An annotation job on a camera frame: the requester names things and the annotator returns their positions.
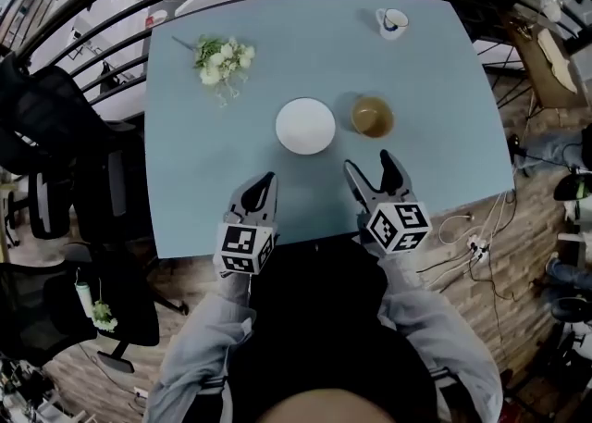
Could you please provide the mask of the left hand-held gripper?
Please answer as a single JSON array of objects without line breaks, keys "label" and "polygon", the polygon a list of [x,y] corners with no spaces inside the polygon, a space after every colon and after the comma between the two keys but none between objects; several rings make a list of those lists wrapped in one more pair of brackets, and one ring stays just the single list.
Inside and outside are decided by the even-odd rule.
[{"label": "left hand-held gripper", "polygon": [[278,178],[273,172],[245,181],[230,197],[218,224],[214,266],[220,278],[259,275],[277,238]]}]

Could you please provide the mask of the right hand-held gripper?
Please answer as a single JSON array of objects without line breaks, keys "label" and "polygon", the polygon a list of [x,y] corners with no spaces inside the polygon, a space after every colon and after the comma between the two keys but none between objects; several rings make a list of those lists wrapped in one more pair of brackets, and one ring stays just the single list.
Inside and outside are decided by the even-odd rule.
[{"label": "right hand-held gripper", "polygon": [[351,160],[343,164],[350,190],[365,208],[358,216],[360,243],[379,255],[414,251],[432,230],[425,204],[416,200],[402,163],[386,149],[379,156],[383,168],[380,193]]}]

